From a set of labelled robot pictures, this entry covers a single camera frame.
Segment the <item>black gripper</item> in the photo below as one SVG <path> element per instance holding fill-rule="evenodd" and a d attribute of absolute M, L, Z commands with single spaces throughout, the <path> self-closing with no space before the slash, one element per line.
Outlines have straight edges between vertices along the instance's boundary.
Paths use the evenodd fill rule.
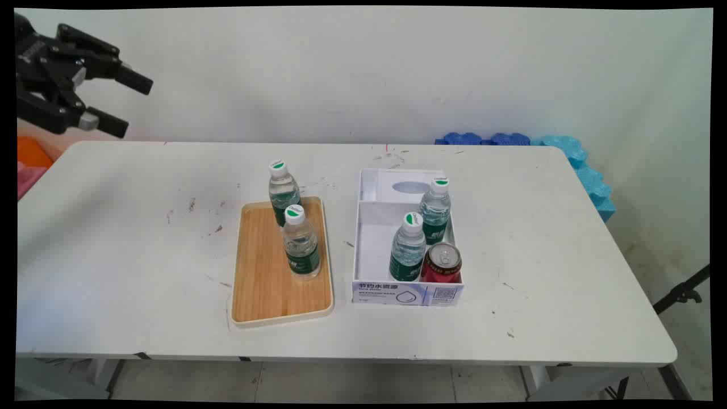
<path fill-rule="evenodd" d="M 56 39 L 59 43 L 15 15 L 18 118 L 57 135 L 78 128 L 124 138 L 129 122 L 86 106 L 76 88 L 86 78 L 109 78 L 149 95 L 153 80 L 124 63 L 119 48 L 75 27 L 58 25 Z"/>

